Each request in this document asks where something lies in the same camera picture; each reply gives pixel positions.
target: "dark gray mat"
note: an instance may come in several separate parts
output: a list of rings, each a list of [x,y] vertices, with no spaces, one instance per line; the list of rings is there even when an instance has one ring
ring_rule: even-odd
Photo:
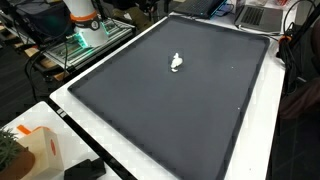
[[[177,177],[223,179],[268,46],[170,17],[69,90]]]

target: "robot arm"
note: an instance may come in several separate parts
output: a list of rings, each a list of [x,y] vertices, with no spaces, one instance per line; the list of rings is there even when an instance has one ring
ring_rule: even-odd
[[[98,18],[97,11],[90,0],[63,1],[71,12],[71,20],[76,25],[76,36],[83,48],[97,47],[108,41],[109,33]]]

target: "potted plant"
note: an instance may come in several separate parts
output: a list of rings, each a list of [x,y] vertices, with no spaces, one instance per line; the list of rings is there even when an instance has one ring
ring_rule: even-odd
[[[0,179],[23,178],[35,163],[34,154],[16,142],[12,129],[0,129]]]

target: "white table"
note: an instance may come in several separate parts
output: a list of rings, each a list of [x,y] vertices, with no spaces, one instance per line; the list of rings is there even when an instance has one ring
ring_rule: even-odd
[[[46,126],[57,134],[62,161],[65,169],[68,169],[85,159],[95,160],[98,155],[45,103],[40,102],[31,109],[15,118],[6,125],[13,128],[17,137],[24,136],[17,130],[17,126],[24,125],[33,130],[38,126]],[[100,180],[121,180],[121,178],[105,164],[107,174],[100,177]],[[62,180],[64,172],[61,172],[54,180]]]
[[[291,12],[287,24],[294,21],[295,14],[295,11]],[[235,29],[233,25],[234,15],[199,21]],[[176,179],[176,177],[89,110],[67,90],[71,84],[94,70],[145,33],[147,32],[132,39],[52,93],[50,98],[136,178],[141,180]],[[256,81],[225,179],[262,180],[266,177],[285,73],[283,63],[281,63],[280,59],[275,58],[277,48],[277,42],[272,40]]]

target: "laptop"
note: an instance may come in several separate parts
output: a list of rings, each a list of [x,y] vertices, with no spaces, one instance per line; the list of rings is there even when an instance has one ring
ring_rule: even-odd
[[[245,0],[238,0],[235,25],[268,33],[280,33],[282,16],[283,11],[280,9],[245,5]]]
[[[210,19],[226,0],[186,0],[173,11],[187,16]]]

